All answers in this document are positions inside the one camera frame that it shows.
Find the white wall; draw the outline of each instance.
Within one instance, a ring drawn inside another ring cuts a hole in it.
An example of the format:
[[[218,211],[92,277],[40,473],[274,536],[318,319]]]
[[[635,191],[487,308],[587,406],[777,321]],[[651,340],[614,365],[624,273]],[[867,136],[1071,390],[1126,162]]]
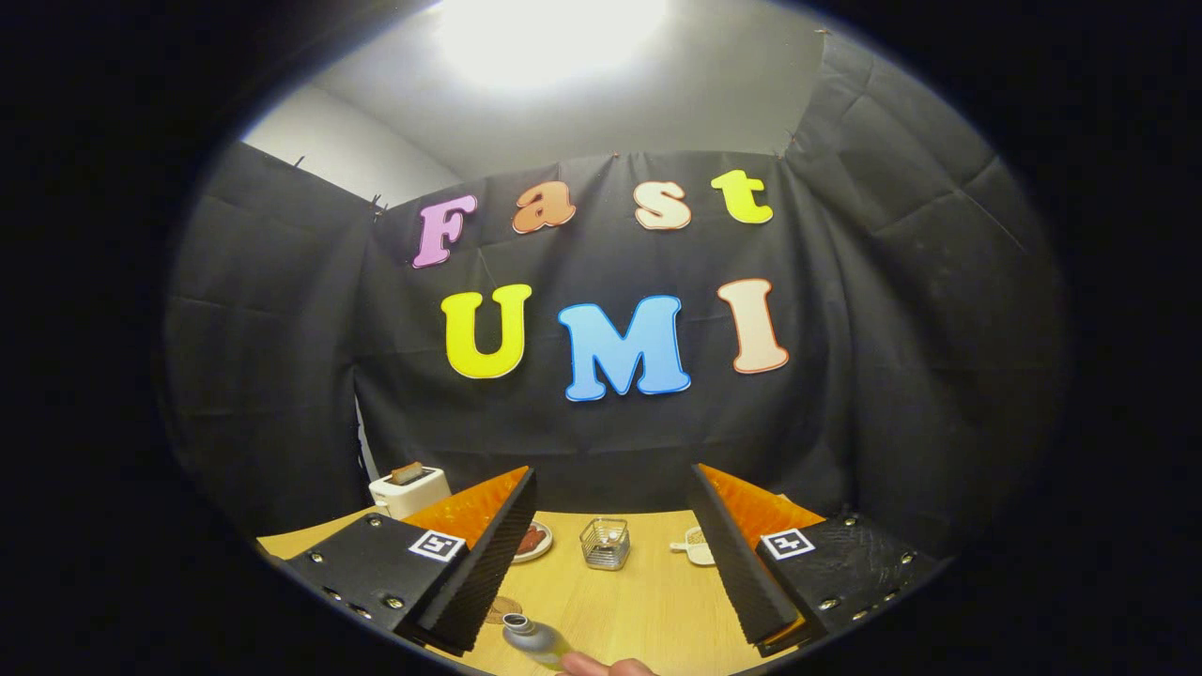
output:
[[[248,146],[380,206],[463,183],[445,166],[358,108],[305,85],[243,137]]]

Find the blue letter m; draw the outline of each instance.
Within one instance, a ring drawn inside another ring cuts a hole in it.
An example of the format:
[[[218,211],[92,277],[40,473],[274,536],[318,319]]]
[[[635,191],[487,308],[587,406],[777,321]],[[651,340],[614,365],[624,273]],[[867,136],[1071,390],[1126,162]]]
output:
[[[680,298],[674,296],[643,298],[623,337],[605,312],[593,303],[560,310],[559,324],[567,327],[572,340],[572,384],[567,387],[567,398],[593,402],[605,397],[605,385],[597,380],[595,367],[605,372],[619,395],[625,395],[635,379],[638,360],[643,360],[639,392],[667,395],[688,389],[689,374],[680,368],[677,349],[678,312]]]

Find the gray bottle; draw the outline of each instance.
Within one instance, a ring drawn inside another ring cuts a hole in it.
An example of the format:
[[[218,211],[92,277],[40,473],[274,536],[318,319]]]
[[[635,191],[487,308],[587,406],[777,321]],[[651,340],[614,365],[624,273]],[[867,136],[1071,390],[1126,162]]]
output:
[[[531,622],[519,612],[508,612],[501,617],[505,624],[502,634],[505,642],[524,652],[526,657],[552,671],[563,671],[559,659],[571,652],[564,635],[541,622]]]

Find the yellow letter u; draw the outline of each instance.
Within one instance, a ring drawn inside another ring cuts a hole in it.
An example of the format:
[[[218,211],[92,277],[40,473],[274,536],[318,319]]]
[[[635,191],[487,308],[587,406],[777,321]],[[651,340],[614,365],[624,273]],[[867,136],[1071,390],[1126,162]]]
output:
[[[484,297],[474,291],[447,296],[442,313],[447,315],[447,361],[451,368],[468,378],[500,378],[517,368],[525,352],[526,284],[510,284],[493,291],[501,306],[501,346],[490,355],[476,349],[476,308]]]

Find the finger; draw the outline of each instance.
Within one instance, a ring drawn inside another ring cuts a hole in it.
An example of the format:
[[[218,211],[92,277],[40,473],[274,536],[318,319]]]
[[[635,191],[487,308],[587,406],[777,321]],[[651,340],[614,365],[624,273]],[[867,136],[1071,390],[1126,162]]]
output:
[[[570,652],[559,659],[570,676],[609,676],[609,668],[582,652]]]
[[[655,676],[642,662],[637,659],[620,659],[609,668],[609,676]]]

